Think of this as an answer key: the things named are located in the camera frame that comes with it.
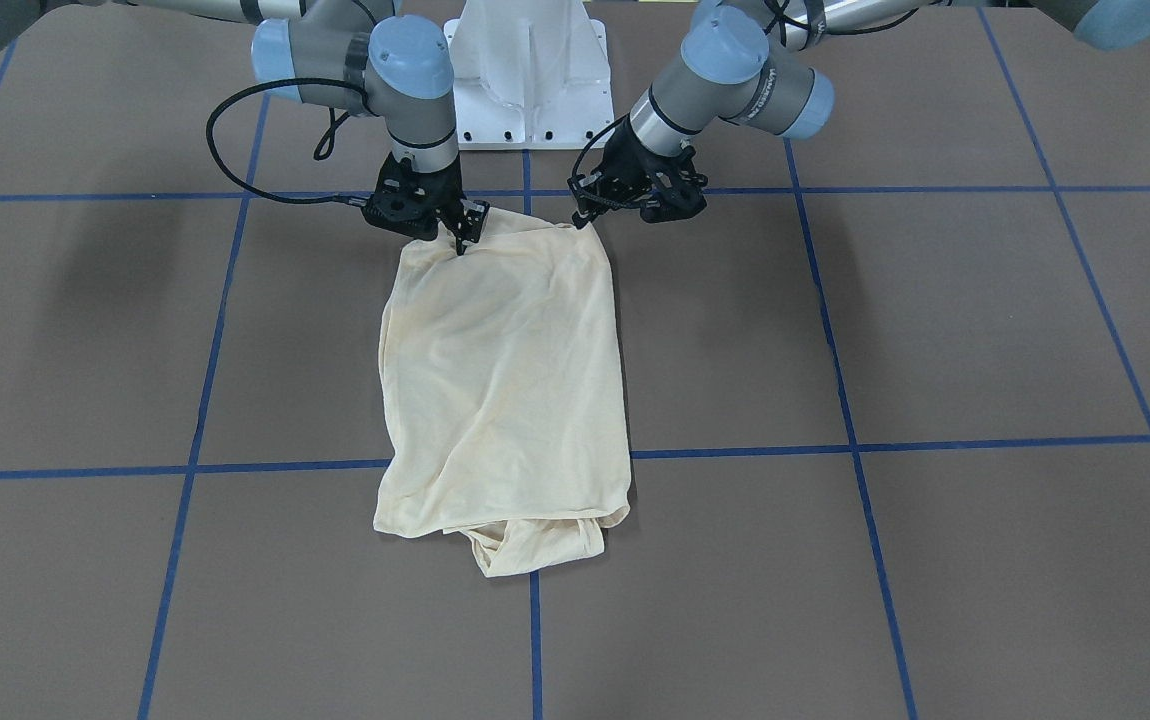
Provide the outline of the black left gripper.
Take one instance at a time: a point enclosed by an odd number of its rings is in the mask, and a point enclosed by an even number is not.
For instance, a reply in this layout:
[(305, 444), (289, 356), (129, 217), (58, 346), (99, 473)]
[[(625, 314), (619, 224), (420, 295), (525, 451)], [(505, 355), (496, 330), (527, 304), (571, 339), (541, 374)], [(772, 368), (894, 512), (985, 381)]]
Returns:
[(651, 201), (675, 190), (681, 176), (674, 158), (654, 154), (636, 137), (630, 120), (620, 117), (613, 124), (601, 160), (595, 164), (595, 178), (569, 178), (575, 210), (572, 227), (585, 228), (616, 209), (615, 201)]

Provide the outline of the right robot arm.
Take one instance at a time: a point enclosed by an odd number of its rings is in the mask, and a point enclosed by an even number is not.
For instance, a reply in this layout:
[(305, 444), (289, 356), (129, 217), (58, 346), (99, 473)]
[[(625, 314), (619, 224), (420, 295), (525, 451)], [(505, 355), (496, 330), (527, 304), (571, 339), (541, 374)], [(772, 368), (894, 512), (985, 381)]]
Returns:
[(411, 240), (448, 233), (457, 252), (480, 242), (491, 208), (463, 192), (450, 45), (430, 20), (402, 14), (397, 1), (164, 1), (163, 8), (254, 28), (254, 85), (206, 118), (220, 173), (229, 168), (215, 127), (247, 97), (278, 94), (325, 108), (331, 120), (315, 150), (320, 160), (332, 154), (347, 118), (382, 118), (386, 127), (391, 147), (369, 196), (283, 196), (229, 174), (243, 191), (288, 205), (348, 205), (366, 223)]

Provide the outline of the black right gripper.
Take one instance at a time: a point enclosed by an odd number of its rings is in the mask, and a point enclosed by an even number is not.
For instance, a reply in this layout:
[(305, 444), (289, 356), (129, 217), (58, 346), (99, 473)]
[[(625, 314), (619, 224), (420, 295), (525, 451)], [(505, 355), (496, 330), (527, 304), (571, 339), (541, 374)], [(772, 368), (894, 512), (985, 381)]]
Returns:
[(462, 174), (459, 159), (434, 173), (416, 173), (409, 159), (397, 160), (389, 155), (379, 167), (379, 181), (394, 178), (417, 184), (429, 193), (438, 219), (453, 236), (457, 255), (462, 256), (482, 237), (491, 205), (485, 201), (463, 200)]

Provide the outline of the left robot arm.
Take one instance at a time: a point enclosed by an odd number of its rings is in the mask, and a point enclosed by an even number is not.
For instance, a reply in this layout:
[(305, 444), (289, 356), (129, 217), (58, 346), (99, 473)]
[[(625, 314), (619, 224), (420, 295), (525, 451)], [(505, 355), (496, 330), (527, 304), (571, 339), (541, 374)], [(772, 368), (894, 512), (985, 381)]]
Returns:
[(680, 222), (706, 209), (707, 178), (693, 141), (716, 122), (785, 140), (816, 135), (835, 89), (800, 54), (828, 37), (873, 35), (921, 8), (918, 1), (700, 1), (674, 59), (632, 108), (601, 131), (601, 160), (572, 168), (583, 228), (612, 210), (647, 223)]

